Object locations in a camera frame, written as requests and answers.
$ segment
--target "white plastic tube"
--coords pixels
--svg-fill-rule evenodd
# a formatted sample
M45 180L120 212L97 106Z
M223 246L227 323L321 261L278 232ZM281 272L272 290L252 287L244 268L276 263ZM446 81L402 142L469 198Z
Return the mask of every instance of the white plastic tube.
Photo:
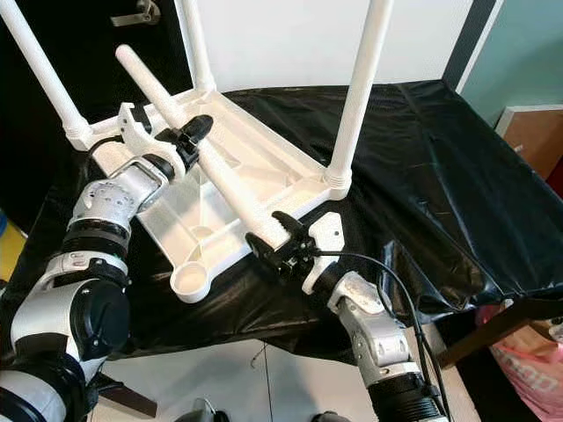
M186 123L184 113L135 51L130 46L122 44L115 50L115 57L135 80L144 95L162 114L168 125L176 128L184 126Z
M340 120L333 158L325 180L337 192L334 199L347 195L352 182L352 160L368 105L369 93L391 20L394 0L370 0L362 40L355 58L354 73Z
M266 212L252 191L225 163L207 139L200 141L198 150L200 151L201 169L237 213L248 231L260 237L274 249L282 246L289 239L289 235L280 222Z
M191 69L194 88L199 91L211 92L216 90L215 79L209 66L208 50L205 46L203 27L201 26L200 12L197 8L196 0L181 0L182 9L186 19L185 28L187 39L191 48L192 63Z
M190 46L190 39L187 33L186 15L184 13L184 7L182 6L182 0L174 0L174 9L176 9L176 17L178 18L179 33L182 36L182 44L184 45L184 51L186 52L187 66L195 87L194 55L192 54L192 47Z
M131 47L119 46L115 55L170 127L180 128L187 123L187 117L174 98L147 69ZM267 213L252 191L224 162L215 148L204 139L200 141L198 150L201 169L249 231L261 237L274 249L284 244L289 239L288 233L277 220Z
M16 2L0 0L0 15L61 118L62 128L72 146L76 149L87 149L84 141L90 136L92 130L64 89Z

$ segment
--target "black door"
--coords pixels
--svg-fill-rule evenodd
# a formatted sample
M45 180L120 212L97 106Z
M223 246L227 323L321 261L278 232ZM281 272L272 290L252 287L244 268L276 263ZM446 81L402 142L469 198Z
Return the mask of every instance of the black door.
M136 12L136 0L20 0L24 16L56 72L90 122L119 104L146 102L114 51L129 44L170 93L192 87L172 0L154 0L156 25L114 27L110 17ZM0 21L0 207L29 230L57 169L69 155L61 122Z

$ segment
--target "black plastic sheet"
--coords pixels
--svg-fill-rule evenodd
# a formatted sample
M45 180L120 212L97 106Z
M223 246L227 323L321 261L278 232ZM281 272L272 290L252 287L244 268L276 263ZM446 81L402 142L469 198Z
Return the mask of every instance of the black plastic sheet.
M235 103L328 165L346 87L237 91ZM3 354L13 310L58 248L69 219L76 173L67 168L41 210L2 299ZM380 258L406 282L425 322L483 303L563 290L563 204L551 189L441 81L374 85L342 201L345 251ZM345 360L338 320L248 256L187 305L169 286L171 266L133 222L128 265L134 281L131 337L115 357L166 353L264 338L293 353ZM342 258L368 280L382 274ZM403 298L384 290L406 320Z

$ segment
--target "yellow object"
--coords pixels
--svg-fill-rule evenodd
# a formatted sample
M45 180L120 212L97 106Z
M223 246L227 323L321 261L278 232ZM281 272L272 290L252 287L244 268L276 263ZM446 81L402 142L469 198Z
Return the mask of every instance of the yellow object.
M22 233L8 222L8 227L0 236L0 279L10 279L25 243Z

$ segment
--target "electrical wire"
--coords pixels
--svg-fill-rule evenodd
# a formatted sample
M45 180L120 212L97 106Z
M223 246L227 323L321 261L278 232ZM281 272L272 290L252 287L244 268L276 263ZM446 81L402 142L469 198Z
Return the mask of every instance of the electrical wire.
M254 367L254 363L256 363L256 360L260 357L261 354L266 354L266 347L267 347L267 343L264 343L264 345L262 346L262 348L260 349L260 351L258 353L256 353L254 355L254 357L251 359L250 361L250 367L252 369L256 369L256 367Z
M442 396L444 413L448 418L450 418L450 406L448 404L448 398L446 397L446 391L445 391L445 388L444 388L444 385L443 385L443 379L442 379L442 373L440 372L440 367L438 366L437 359L435 358L434 353L432 352L432 349L430 349L430 345L429 345L429 343L426 339L426 336L424 335L424 332L422 331L420 321L419 321L419 318L418 318L418 314L417 314L417 309L415 308L414 303L413 303L413 298L411 297L408 290L406 289L405 283L402 281L402 279L400 279L399 276L389 266L387 266L383 262L381 262L381 261L379 261L375 258L369 257L367 255L362 255L361 253L340 252L340 251L315 251L314 254L317 255L317 256L353 257L353 258L360 258L360 259L368 260L369 262L371 262L372 264L374 264L375 266L377 266L381 270L387 272L395 280L395 282L400 286L401 290L405 294L405 298L406 298L406 301L408 303L408 307L409 307L409 310L410 310L410 313L411 313L411 318L413 319L414 336L416 337L416 345L417 345L417 349L418 349L418 353L419 353L420 369L422 370L422 376L424 378L425 383L428 386L431 386L432 382L431 382L431 379L430 379L430 373L428 372L428 364L427 364L427 361L426 361L426 354L425 354L425 349L426 349L426 351L428 352L428 356L430 357L430 361L431 361L432 367L434 369L436 379L438 381L438 388L440 390L440 396ZM380 283L375 283L375 285L376 285L376 288L377 288L377 293L381 297L381 302L384 305L385 310L392 317L396 318L395 314L389 309L389 307L385 303L385 299L384 299L384 296L383 296L383 290L381 289Z
M91 160L94 157L94 152L96 152L99 147L109 142L123 143L123 139L121 138L121 136L112 136L111 138L106 138L106 139L102 139L101 141L97 141L90 147L90 149L88 149L88 154L86 154L86 157L84 158L84 162L80 166L76 196L80 195L80 193L84 190L84 188L86 187L86 185L88 185L88 182L90 181L90 167L91 167Z

